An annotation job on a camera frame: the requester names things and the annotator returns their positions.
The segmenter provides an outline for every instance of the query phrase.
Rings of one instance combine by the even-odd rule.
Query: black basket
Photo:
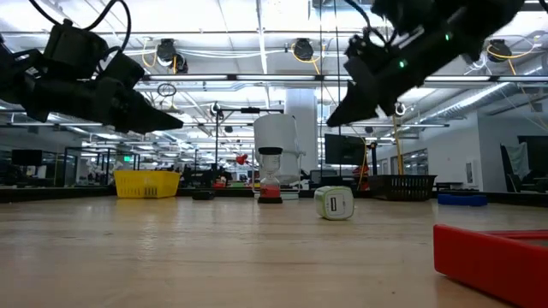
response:
[[[432,196],[437,175],[374,175],[369,176],[373,196],[390,201],[426,201]]]

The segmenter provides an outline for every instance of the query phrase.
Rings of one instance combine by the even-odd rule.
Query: hourglass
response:
[[[276,178],[276,172],[280,169],[282,148],[261,147],[259,151],[259,165],[265,171],[265,178],[260,182],[259,203],[281,204],[280,181]]]

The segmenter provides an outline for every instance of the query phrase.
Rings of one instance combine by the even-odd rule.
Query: red object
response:
[[[276,185],[261,186],[260,197],[261,198],[280,198],[280,187]]]
[[[243,165],[244,163],[246,163],[246,160],[247,160],[247,154],[236,157],[236,162],[239,163],[240,165]]]
[[[434,267],[448,277],[521,307],[548,307],[544,231],[474,232],[434,226]]]
[[[369,167],[363,166],[363,168],[360,166],[354,170],[352,170],[352,175],[356,178],[360,178],[360,172],[363,174],[361,177],[361,185],[359,187],[359,190],[367,190],[369,188],[369,182],[367,181],[367,176],[369,176]]]

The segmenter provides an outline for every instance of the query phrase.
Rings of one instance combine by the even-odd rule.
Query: yellow basket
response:
[[[180,175],[169,171],[114,171],[119,198],[173,197],[179,187]]]

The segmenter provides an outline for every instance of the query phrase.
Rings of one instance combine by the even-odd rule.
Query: blue container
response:
[[[450,194],[439,194],[438,204],[441,205],[467,205],[467,206],[484,206],[487,205],[487,197],[482,195],[477,196],[453,196]]]

